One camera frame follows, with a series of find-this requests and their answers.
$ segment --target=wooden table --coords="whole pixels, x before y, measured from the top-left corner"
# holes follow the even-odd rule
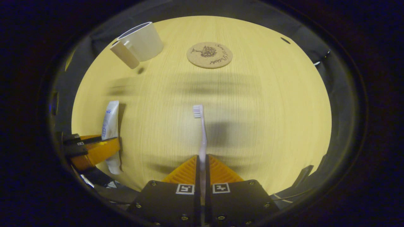
[[[122,104],[124,173],[110,174],[104,162],[99,169],[136,190],[162,180],[198,154],[201,120],[192,106],[203,104],[207,153],[244,180],[256,179],[272,194],[290,187],[302,168],[316,170],[330,141],[330,103],[318,71],[290,38],[226,17],[181,17],[155,27],[164,43],[158,56],[130,69],[108,46],[77,91],[73,133],[100,134],[108,102]],[[227,46],[232,62],[218,69],[191,64],[186,52],[199,42]]]

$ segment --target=cork coaster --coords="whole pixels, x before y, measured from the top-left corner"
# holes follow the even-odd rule
[[[233,59],[233,53],[222,44],[200,42],[188,50],[187,58],[196,66],[216,69],[229,64]]]

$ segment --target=tree print on coaster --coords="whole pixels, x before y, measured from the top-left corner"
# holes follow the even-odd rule
[[[233,53],[223,44],[201,42],[189,48],[187,58],[196,66],[215,69],[229,64],[233,59]]]

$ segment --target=light wood surface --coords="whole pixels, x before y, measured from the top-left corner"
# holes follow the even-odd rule
[[[122,104],[124,173],[110,174],[105,162],[98,168],[136,190],[164,179],[198,154],[201,119],[192,106],[203,104],[206,152],[269,194],[290,187],[302,168],[317,169],[330,141],[330,103],[318,71],[291,39],[225,17],[181,17],[155,27],[164,43],[159,55],[130,69],[108,46],[77,91],[73,133],[99,134],[108,102]],[[199,42],[227,46],[232,62],[193,65],[186,52]]]

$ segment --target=toothpaste tube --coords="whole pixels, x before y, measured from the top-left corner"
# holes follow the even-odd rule
[[[119,101],[111,101],[107,106],[105,112],[104,122],[102,124],[101,139],[106,140],[114,137],[118,137],[118,107]],[[119,159],[119,152],[113,156],[107,158],[105,162],[108,165],[108,169],[112,174],[121,174],[119,166],[121,165]]]

